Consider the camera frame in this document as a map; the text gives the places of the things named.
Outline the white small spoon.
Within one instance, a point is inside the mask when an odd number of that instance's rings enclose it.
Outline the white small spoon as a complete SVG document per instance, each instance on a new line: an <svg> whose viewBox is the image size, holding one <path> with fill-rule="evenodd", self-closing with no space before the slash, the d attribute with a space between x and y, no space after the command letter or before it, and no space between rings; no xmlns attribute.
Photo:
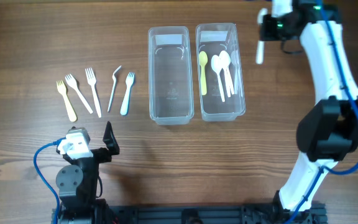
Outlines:
<svg viewBox="0 0 358 224"><path fill-rule="evenodd" d="M262 8L257 15L257 24L261 28L264 16L268 13L268 9ZM256 64L263 64L264 61L264 41L258 40L257 51L256 51Z"/></svg>

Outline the white ribbed spoon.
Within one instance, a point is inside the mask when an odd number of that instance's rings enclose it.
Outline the white ribbed spoon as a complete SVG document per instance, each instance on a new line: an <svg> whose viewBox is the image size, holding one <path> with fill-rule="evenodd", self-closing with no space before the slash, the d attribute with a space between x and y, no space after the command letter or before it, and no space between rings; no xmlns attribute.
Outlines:
<svg viewBox="0 0 358 224"><path fill-rule="evenodd" d="M213 55L211 58L211 68L213 70L213 72L217 75L217 80L218 80L218 88L219 88L219 94L221 97L221 101L225 102L225 96L224 96L224 90L223 90L223 84L221 81L221 70L223 69L222 63L221 63L221 59L219 58L218 55Z"/></svg>

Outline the yellow plastic spoon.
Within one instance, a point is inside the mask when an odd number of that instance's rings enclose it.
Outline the yellow plastic spoon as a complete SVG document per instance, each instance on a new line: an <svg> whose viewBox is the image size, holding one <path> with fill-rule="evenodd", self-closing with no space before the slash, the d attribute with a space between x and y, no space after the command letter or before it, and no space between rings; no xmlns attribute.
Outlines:
<svg viewBox="0 0 358 224"><path fill-rule="evenodd" d="M206 85L206 72L205 66L208 62L208 56L205 51L201 51L199 53L199 63L200 63L200 71L201 71L201 94L205 96L207 94L207 85Z"/></svg>

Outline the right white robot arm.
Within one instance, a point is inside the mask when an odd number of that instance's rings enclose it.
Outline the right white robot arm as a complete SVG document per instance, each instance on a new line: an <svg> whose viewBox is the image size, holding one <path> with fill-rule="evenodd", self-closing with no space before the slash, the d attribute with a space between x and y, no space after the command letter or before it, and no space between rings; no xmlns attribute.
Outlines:
<svg viewBox="0 0 358 224"><path fill-rule="evenodd" d="M124 207L136 217L160 219L181 213L183 222L256 216L271 223L304 222L325 214L312 198L323 179L358 147L358 87L342 43L342 24L336 6L321 1L274 1L257 16L259 39L256 62L264 60L266 41L299 40L313 76L315 104L299 122L299 155L286 184L272 202L236 207ZM149 30L149 109L159 125L186 124L193 104L190 88L188 33L184 27ZM196 53L201 114L205 121L232 121L246 111L238 34L233 23L196 27Z"/></svg>

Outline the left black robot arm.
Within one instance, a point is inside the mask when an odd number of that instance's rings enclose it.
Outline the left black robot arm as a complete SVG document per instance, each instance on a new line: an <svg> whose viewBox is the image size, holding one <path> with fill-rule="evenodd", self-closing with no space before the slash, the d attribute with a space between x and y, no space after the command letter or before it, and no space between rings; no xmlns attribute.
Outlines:
<svg viewBox="0 0 358 224"><path fill-rule="evenodd" d="M105 199L97 194L100 163L111 162L117 152L101 147L91 150L92 157L71 159L56 177L61 205L54 211L57 223L119 223Z"/></svg>

